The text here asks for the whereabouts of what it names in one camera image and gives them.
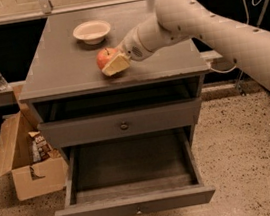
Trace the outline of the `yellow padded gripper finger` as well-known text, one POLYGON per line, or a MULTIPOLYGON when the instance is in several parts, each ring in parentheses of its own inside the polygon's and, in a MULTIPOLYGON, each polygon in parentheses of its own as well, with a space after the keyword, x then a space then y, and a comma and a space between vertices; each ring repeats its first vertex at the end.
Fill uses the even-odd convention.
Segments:
POLYGON ((106 76, 113 76, 116 73, 120 73, 130 66, 130 58, 124 53, 115 53, 110 56, 104 63, 102 73, 106 76))

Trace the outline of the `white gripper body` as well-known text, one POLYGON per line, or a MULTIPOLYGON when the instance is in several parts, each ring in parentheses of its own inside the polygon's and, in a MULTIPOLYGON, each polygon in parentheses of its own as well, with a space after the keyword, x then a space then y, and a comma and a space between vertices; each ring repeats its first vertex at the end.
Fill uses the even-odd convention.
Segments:
POLYGON ((152 55, 152 52, 145 49, 141 43, 137 28, 133 28, 126 34, 118 44, 117 49, 125 53, 133 61, 142 61, 152 55))

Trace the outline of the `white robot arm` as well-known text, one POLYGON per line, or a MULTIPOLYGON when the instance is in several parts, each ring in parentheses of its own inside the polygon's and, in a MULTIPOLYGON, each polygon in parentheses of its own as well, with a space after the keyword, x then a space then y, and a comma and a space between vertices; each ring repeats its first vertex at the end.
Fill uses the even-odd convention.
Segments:
POLYGON ((270 91, 270 31, 216 15, 197 0, 156 0, 155 12, 126 34, 113 55, 98 64, 115 75, 132 61, 196 38, 270 91))

